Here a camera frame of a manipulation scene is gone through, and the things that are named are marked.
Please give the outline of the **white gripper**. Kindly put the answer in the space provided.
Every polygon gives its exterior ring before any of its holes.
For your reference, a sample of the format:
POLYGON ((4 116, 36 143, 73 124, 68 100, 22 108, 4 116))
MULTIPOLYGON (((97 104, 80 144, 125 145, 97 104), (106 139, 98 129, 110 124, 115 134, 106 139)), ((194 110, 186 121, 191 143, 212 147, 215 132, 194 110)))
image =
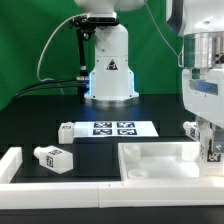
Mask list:
MULTIPOLYGON (((200 142, 208 144, 212 138, 210 122, 224 129, 224 69, 211 69, 199 79, 192 78, 192 71, 182 71, 182 94, 185 109, 199 116, 196 118, 200 142)), ((224 154, 224 130, 216 129, 213 152, 224 154)))

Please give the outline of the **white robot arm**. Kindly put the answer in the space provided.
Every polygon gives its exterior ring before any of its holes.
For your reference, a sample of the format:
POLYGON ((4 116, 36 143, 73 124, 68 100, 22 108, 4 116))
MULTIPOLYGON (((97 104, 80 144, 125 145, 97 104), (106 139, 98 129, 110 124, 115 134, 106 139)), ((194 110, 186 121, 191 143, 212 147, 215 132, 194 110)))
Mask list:
POLYGON ((145 20, 148 0, 73 0, 73 20, 93 39, 87 60, 90 87, 84 101, 121 106, 139 100, 146 75, 149 93, 182 92, 195 115, 203 150, 224 153, 224 0, 155 0, 162 34, 145 20))

